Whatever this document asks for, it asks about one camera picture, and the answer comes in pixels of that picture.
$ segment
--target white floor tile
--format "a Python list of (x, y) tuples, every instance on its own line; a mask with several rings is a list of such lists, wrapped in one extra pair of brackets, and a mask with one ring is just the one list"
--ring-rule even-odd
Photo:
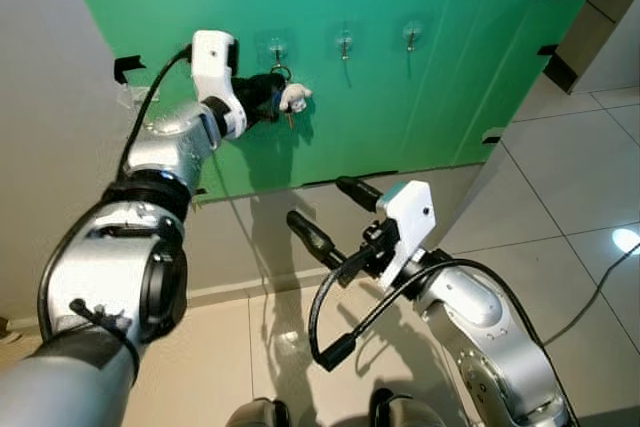
[[(487, 264), (509, 283), (542, 339), (564, 327), (595, 289), (564, 239), (468, 257)], [(625, 422), (635, 415), (628, 409), (637, 408), (640, 399), (640, 356), (604, 300), (596, 301), (572, 330), (551, 344), (549, 353), (578, 416), (591, 418), (583, 426), (637, 425)], [(608, 416), (609, 421), (598, 423), (595, 416)]]
[(640, 105), (628, 105), (610, 109), (609, 113), (640, 144)]
[[(353, 328), (380, 293), (368, 280), (339, 288), (321, 312), (319, 339), (326, 347)], [(315, 289), (251, 299), (255, 396), (277, 397), (291, 411), (293, 425), (368, 425), (368, 402), (375, 388), (427, 399), (447, 426), (464, 425), (457, 396), (446, 375), (439, 346), (429, 342), (425, 324), (401, 301), (374, 326), (367, 341), (332, 372), (312, 362), (306, 319)]]
[(123, 426), (225, 425), (252, 399), (246, 300), (200, 307), (147, 352)]
[(504, 142), (564, 233), (639, 220), (640, 149), (607, 112), (514, 123)]
[(593, 95), (605, 109), (640, 104), (640, 87), (603, 90), (601, 92), (592, 92), (591, 95)]
[(458, 253), (560, 235), (502, 145), (474, 184), (467, 207), (440, 243)]
[[(624, 228), (640, 232), (640, 224)], [(568, 237), (596, 282), (602, 279), (606, 269), (623, 254), (611, 238), (614, 230), (616, 229), (595, 230)], [(616, 267), (602, 293), (640, 351), (640, 256), (631, 256)]]
[(590, 94), (568, 95), (546, 75), (541, 74), (513, 120), (539, 119), (600, 109), (602, 107)]

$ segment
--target green board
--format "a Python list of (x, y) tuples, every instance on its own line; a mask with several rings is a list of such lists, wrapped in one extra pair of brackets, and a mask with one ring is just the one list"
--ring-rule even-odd
[[(265, 72), (274, 38), (294, 80), (314, 91), (295, 116), (226, 143), (203, 173), (201, 200), (300, 186), (338, 175), (483, 162), (485, 132), (505, 127), (584, 0), (86, 0), (115, 57), (140, 54), (149, 85), (199, 29), (240, 40), (240, 76)], [(407, 51), (404, 30), (420, 28)], [(343, 61), (337, 42), (353, 39)], [(187, 65), (150, 115), (194, 98)]]

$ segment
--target baseboard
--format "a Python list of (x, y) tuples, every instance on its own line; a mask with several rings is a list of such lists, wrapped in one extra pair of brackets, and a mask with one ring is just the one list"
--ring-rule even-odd
[[(265, 278), (238, 284), (190, 290), (187, 292), (187, 305), (189, 308), (196, 308), (231, 300), (249, 299), (276, 292), (314, 287), (320, 285), (326, 275), (326, 268), (318, 268), (281, 275), (271, 279)], [(9, 320), (7, 322), (7, 330), (23, 335), (39, 335), (38, 318), (25, 317)]]

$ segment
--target white plush toy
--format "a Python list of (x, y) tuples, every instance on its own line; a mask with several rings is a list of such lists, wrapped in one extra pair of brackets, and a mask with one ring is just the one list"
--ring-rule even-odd
[(307, 102), (304, 100), (313, 95), (311, 90), (307, 89), (302, 84), (289, 84), (282, 91), (282, 98), (280, 99), (280, 110), (282, 112), (291, 112), (297, 114), (307, 108)]

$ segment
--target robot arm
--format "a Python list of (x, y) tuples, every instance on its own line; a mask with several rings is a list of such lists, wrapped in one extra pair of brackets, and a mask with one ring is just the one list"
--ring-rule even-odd
[(43, 345), (0, 379), (0, 426), (122, 421), (147, 346), (186, 309), (183, 223), (202, 164), (284, 88), (279, 74), (232, 80), (236, 66), (231, 35), (196, 32), (199, 102), (134, 132), (123, 175), (56, 249), (38, 293)]
[[(362, 247), (347, 258), (318, 227), (297, 212), (288, 215), (294, 233), (314, 257), (332, 270), (316, 294), (309, 318), (311, 352), (316, 362), (329, 371), (335, 368), (354, 350), (356, 338), (384, 311), (385, 305), (404, 295), (455, 360), (457, 375), (485, 425), (577, 424), (537, 334), (523, 332), (512, 317), (505, 295), (525, 316), (525, 326), (530, 326), (504, 281), (476, 262), (420, 248), (435, 227), (428, 184), (401, 183), (384, 195), (352, 178), (339, 178), (337, 186), (366, 210), (377, 212), (380, 219), (365, 229)], [(481, 268), (502, 290), (460, 265)], [(392, 293), (351, 333), (320, 352), (315, 329), (322, 300), (333, 280), (346, 287), (361, 270), (378, 279), (383, 288), (392, 289)]]

